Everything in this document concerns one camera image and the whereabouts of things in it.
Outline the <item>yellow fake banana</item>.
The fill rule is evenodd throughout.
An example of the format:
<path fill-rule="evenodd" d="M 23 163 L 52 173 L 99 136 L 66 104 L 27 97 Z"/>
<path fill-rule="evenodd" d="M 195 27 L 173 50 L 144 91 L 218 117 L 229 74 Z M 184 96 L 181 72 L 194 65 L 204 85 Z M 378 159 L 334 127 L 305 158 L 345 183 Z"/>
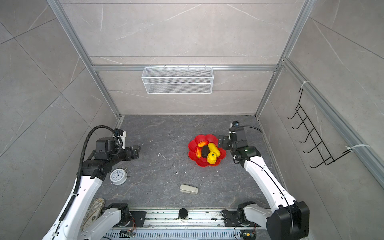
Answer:
<path fill-rule="evenodd" d="M 220 150 L 218 149 L 218 147 L 214 143 L 209 143 L 208 148 L 209 148 L 211 153 L 214 153 L 217 156 L 217 158 L 219 158 L 221 156 Z"/>

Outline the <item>black fake avocado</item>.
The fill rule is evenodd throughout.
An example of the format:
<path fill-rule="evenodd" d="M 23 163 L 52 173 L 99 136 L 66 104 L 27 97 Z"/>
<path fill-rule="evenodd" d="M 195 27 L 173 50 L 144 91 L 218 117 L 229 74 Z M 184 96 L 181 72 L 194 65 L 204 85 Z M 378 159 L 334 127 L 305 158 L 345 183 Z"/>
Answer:
<path fill-rule="evenodd" d="M 206 159 L 210 152 L 211 151 L 210 151 L 208 145 L 203 146 L 202 147 L 202 158 Z"/>

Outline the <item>red-yellow fake mango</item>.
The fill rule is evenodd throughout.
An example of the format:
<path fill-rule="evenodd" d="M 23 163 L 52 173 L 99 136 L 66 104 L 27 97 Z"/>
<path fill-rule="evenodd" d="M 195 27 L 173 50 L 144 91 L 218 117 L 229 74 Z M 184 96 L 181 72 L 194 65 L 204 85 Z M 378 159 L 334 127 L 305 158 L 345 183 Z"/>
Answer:
<path fill-rule="evenodd" d="M 198 143 L 199 148 L 203 148 L 204 146 L 207 146 L 210 142 L 208 140 L 204 140 Z"/>
<path fill-rule="evenodd" d="M 202 150 L 201 150 L 200 147 L 196 147 L 196 148 L 195 148 L 195 154 L 196 154 L 196 157 L 197 157 L 198 159 L 200 159 L 200 158 L 202 157 Z"/>

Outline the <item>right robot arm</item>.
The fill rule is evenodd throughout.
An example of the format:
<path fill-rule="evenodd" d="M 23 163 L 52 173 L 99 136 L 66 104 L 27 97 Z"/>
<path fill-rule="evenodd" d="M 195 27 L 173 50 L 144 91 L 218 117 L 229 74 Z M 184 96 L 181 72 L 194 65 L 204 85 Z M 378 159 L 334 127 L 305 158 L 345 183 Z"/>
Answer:
<path fill-rule="evenodd" d="M 254 179 L 264 194 L 269 209 L 247 202 L 238 206 L 240 224 L 251 223 L 267 230 L 272 240 L 300 240 L 309 235 L 310 209 L 298 202 L 279 183 L 267 167 L 261 153 L 249 146 L 245 134 L 231 131 L 219 136 L 219 148 L 230 151 L 236 164 L 241 165 Z"/>

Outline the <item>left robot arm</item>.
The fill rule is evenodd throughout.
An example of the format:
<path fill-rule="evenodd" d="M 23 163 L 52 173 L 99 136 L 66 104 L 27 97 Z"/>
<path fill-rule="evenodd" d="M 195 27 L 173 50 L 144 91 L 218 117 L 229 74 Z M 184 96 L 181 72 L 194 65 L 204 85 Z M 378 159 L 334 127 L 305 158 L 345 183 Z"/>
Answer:
<path fill-rule="evenodd" d="M 106 129 L 113 135 L 96 141 L 96 148 L 86 159 L 86 150 L 92 134 L 98 129 Z M 126 131 L 99 125 L 90 130 L 84 141 L 77 178 L 72 193 L 68 197 L 59 216 L 45 240 L 100 240 L 113 227 L 126 227 L 133 222 L 128 204 L 113 203 L 103 208 L 103 214 L 87 229 L 81 230 L 88 207 L 96 192 L 111 173 L 113 166 L 124 161 L 139 158 L 140 146 L 125 145 Z"/>

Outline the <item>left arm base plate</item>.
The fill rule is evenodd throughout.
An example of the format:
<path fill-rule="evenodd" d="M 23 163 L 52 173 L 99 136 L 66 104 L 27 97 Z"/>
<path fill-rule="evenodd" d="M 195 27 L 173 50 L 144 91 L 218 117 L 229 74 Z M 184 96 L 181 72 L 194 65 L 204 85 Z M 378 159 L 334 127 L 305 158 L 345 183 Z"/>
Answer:
<path fill-rule="evenodd" d="M 133 211 L 129 214 L 123 214 L 122 220 L 117 224 L 120 228 L 133 228 L 134 225 L 136 227 L 143 227 L 146 219 L 147 212 L 145 211 Z"/>

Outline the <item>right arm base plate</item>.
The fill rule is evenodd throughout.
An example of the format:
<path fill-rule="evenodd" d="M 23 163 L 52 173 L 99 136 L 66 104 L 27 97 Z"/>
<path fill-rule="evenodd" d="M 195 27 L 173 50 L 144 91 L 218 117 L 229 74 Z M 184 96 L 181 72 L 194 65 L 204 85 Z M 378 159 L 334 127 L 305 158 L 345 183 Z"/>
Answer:
<path fill-rule="evenodd" d="M 225 227 L 243 226 L 239 219 L 238 211 L 222 210 L 221 215 L 224 219 Z"/>

